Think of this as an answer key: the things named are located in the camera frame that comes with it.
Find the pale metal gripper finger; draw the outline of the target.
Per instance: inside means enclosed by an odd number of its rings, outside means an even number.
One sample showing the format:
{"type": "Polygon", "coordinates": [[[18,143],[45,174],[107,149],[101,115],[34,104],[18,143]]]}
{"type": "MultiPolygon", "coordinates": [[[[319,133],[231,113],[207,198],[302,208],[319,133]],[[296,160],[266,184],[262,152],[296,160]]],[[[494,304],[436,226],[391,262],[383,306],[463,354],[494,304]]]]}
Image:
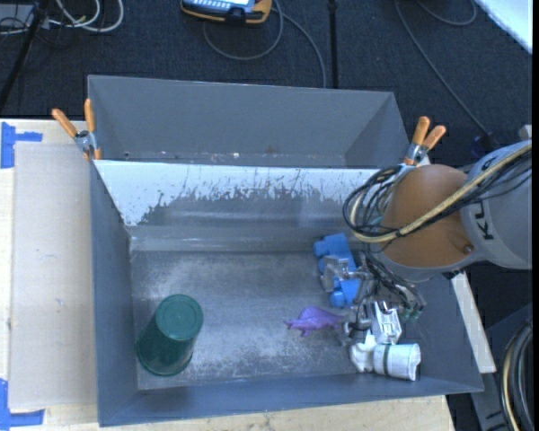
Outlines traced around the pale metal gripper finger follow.
{"type": "Polygon", "coordinates": [[[366,340],[367,333],[372,326],[372,316],[366,303],[354,305],[344,318],[340,343],[348,347],[366,340]]]}
{"type": "Polygon", "coordinates": [[[340,257],[319,259],[319,271],[321,284],[326,292],[333,292],[340,288],[342,281],[365,276],[365,273],[355,266],[353,259],[340,257]]]}

